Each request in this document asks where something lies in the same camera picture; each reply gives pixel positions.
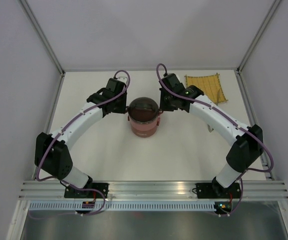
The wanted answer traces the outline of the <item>grey transparent lid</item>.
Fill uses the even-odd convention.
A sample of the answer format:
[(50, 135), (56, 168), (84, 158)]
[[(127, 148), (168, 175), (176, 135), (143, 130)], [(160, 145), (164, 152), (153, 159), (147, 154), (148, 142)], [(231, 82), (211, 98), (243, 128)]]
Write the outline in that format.
[(149, 97), (138, 97), (128, 106), (128, 116), (138, 122), (153, 121), (159, 115), (158, 104)]

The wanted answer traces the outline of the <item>red steel bowl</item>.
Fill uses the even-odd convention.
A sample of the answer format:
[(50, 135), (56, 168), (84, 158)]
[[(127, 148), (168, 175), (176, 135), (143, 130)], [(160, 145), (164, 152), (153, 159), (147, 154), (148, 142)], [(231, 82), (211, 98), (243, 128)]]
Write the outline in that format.
[(133, 126), (131, 126), (131, 130), (132, 132), (138, 136), (138, 137), (141, 137), (141, 138), (148, 138), (148, 137), (151, 137), (152, 135), (155, 134), (155, 132), (157, 131), (157, 126), (153, 127), (152, 129), (149, 129), (149, 130), (138, 130), (136, 128), (134, 128)]
[(160, 118), (157, 117), (154, 120), (148, 122), (139, 122), (133, 120), (131, 117), (128, 117), (128, 121), (130, 122), (131, 127), (135, 130), (146, 132), (153, 129), (154, 127), (157, 127), (160, 123)]

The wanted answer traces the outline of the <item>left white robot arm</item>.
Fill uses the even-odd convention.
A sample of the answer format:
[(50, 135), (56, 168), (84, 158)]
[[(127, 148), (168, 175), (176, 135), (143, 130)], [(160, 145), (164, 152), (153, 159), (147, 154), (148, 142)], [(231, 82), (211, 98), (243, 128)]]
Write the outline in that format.
[(127, 89), (130, 81), (110, 78), (106, 87), (90, 95), (79, 112), (65, 125), (52, 133), (40, 133), (36, 138), (35, 179), (57, 179), (65, 184), (66, 198), (104, 198), (93, 187), (93, 179), (74, 166), (71, 148), (95, 123), (110, 113), (126, 112)]

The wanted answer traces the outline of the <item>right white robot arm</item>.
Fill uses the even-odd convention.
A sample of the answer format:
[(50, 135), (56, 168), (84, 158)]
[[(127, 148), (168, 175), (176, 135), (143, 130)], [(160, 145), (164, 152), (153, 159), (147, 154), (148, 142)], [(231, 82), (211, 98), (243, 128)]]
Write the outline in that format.
[(164, 112), (182, 110), (202, 119), (231, 147), (226, 164), (212, 180), (212, 192), (222, 198), (236, 180), (263, 154), (263, 131), (248, 126), (221, 110), (194, 85), (184, 87), (174, 73), (159, 78), (160, 108)]

